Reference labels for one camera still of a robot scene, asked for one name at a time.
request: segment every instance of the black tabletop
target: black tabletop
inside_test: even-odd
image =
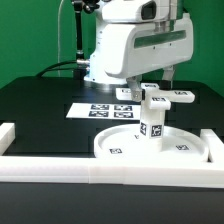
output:
[[[223,140],[224,98],[202,83],[174,82],[196,95],[172,104],[166,125],[212,128]],[[73,102],[121,103],[114,92],[85,88],[70,78],[18,78],[0,90],[0,122],[15,122],[5,156],[94,157],[93,140],[118,120],[66,119]],[[0,223],[217,223],[224,221],[221,189],[88,184],[0,184]]]

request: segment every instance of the raised white edge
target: raised white edge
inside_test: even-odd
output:
[[[9,131],[12,131],[13,128],[14,125],[11,128],[8,126],[7,133],[9,134]],[[223,148],[222,142],[218,141],[214,136],[214,132],[202,130],[201,138],[209,145],[210,150],[212,148],[211,155],[213,159],[216,156],[220,158],[220,155],[223,155],[223,153],[219,154],[219,151],[218,154],[215,154],[216,151],[213,150],[217,150],[217,147],[213,148],[217,144],[218,146],[220,144],[219,150]],[[172,161],[170,163],[159,159],[134,161],[124,159],[1,156],[0,182],[98,183],[224,188],[224,163],[219,163],[220,160],[217,161],[198,163]]]
[[[211,162],[224,163],[224,144],[212,129],[202,129],[200,138],[209,147],[209,159]]]
[[[15,139],[15,124],[3,123],[0,126],[0,155],[7,150],[10,144]]]

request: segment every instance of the black cable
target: black cable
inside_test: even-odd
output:
[[[82,47],[82,18],[81,12],[75,12],[76,19],[76,41],[77,41],[77,59],[84,59],[83,47]]]
[[[44,75],[44,73],[50,71],[50,70],[53,69],[53,68],[56,68],[56,67],[59,67],[59,66],[62,66],[62,65],[75,64],[75,63],[76,63],[76,60],[71,60],[71,61],[63,61],[63,62],[54,64],[54,65],[51,65],[51,66],[45,68],[43,71],[37,73],[37,74],[36,74],[36,77],[41,78],[41,77]]]

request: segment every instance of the white paper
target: white paper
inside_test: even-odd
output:
[[[140,120],[140,105],[73,103],[66,118]]]

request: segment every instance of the white robot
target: white robot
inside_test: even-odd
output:
[[[193,26],[188,13],[179,13],[182,3],[99,2],[96,50],[85,80],[105,88],[127,82],[130,89],[117,88],[117,98],[141,102],[141,118],[139,125],[112,127],[99,133],[94,143],[96,157],[207,161],[208,148],[200,138],[164,126],[171,102],[191,103],[194,95],[189,91],[163,91],[157,84],[140,85],[142,74],[157,69],[164,69],[163,79],[171,83],[175,65],[191,59]]]

